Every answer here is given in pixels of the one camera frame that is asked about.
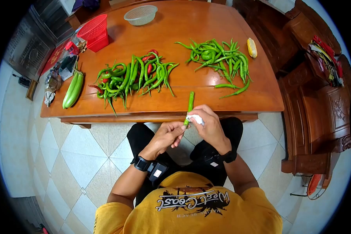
black wristwatch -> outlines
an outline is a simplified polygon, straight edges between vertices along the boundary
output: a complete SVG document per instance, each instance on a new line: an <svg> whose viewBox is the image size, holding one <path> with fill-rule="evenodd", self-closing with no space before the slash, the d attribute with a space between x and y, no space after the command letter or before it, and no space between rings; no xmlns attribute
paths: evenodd
<svg viewBox="0 0 351 234"><path fill-rule="evenodd" d="M231 150L224 155L220 155L220 158L225 161L226 163L232 162L237 158L237 151Z"/></svg>
<svg viewBox="0 0 351 234"><path fill-rule="evenodd" d="M137 155L133 158L130 164L134 164L134 167L140 171L147 171L152 161L145 160L144 158Z"/></svg>

yellow t-shirt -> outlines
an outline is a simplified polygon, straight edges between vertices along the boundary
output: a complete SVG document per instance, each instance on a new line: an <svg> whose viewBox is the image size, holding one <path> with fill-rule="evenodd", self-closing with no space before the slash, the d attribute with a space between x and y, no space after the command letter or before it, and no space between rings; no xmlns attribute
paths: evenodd
<svg viewBox="0 0 351 234"><path fill-rule="evenodd" d="M99 207L94 234L282 232L282 219L260 188L239 196L185 171L160 186L134 209L118 202Z"/></svg>

knee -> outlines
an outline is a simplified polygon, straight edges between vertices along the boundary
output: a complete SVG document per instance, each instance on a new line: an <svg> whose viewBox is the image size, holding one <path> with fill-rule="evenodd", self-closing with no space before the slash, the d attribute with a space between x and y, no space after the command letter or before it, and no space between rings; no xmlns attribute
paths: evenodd
<svg viewBox="0 0 351 234"><path fill-rule="evenodd" d="M138 130L142 129L143 127L146 127L143 123L136 123L131 126L131 129L128 131L126 136L130 136L132 134L137 134Z"/></svg>
<svg viewBox="0 0 351 234"><path fill-rule="evenodd" d="M226 121L229 125L236 126L238 128L243 128L242 121L237 117L228 117L228 118L222 119L221 121Z"/></svg>

red plastic basket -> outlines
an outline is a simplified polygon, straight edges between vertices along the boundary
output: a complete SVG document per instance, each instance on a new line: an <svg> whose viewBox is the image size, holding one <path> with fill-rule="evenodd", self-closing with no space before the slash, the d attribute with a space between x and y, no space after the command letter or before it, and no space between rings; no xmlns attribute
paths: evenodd
<svg viewBox="0 0 351 234"><path fill-rule="evenodd" d="M93 40L107 30L107 14L98 15L88 21L77 33L77 37L84 40Z"/></svg>
<svg viewBox="0 0 351 234"><path fill-rule="evenodd" d="M108 31L104 30L103 34L94 40L87 41L87 48L92 50L93 52L97 52L98 50L106 47L109 44L108 39Z"/></svg>

clear plastic colander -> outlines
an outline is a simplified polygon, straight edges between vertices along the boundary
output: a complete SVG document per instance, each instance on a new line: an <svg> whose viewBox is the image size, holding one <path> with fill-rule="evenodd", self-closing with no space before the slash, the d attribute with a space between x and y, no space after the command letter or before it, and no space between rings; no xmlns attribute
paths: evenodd
<svg viewBox="0 0 351 234"><path fill-rule="evenodd" d="M128 11L123 18L129 21L134 26L148 24L154 19L157 12L157 7L152 5L145 5L136 7Z"/></svg>

